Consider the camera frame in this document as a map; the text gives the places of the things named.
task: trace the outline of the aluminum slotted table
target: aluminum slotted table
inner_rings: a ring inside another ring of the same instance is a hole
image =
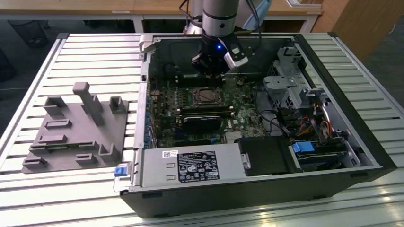
[[[0,226],[389,226],[404,220],[404,110],[339,38],[304,35],[399,169],[331,198],[141,219],[113,190],[113,168],[24,175],[20,170],[43,122],[47,96],[79,102],[87,81],[100,101],[129,101],[123,161],[133,156],[141,56],[140,34],[69,34],[56,40],[0,140]],[[317,87],[316,76],[308,71]]]

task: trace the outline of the barcode sticker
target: barcode sticker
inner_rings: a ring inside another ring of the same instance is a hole
[[[131,11],[112,11],[112,13],[131,13]]]
[[[163,151],[163,158],[177,157],[177,154],[179,154],[177,150],[164,150]]]

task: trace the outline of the blue drive bracket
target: blue drive bracket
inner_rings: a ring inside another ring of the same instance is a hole
[[[128,163],[119,164],[117,167],[115,167],[113,175],[117,176],[127,176],[131,172],[131,165]]]
[[[313,152],[315,151],[312,143],[307,142],[307,141],[304,141],[304,142],[296,142],[292,145],[292,148],[293,148],[295,153],[299,153],[299,152]]]

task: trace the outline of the power supply label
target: power supply label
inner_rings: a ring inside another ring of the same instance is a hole
[[[179,153],[177,161],[181,183],[220,179],[215,151]]]

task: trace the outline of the blue latch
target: blue latch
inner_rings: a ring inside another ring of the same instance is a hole
[[[128,175],[128,167],[115,167],[113,171],[115,176],[127,176]]]
[[[292,145],[292,148],[293,148],[293,151],[295,153],[297,152],[312,152],[315,151],[315,148],[313,148],[313,145],[311,142],[296,142],[293,145]]]

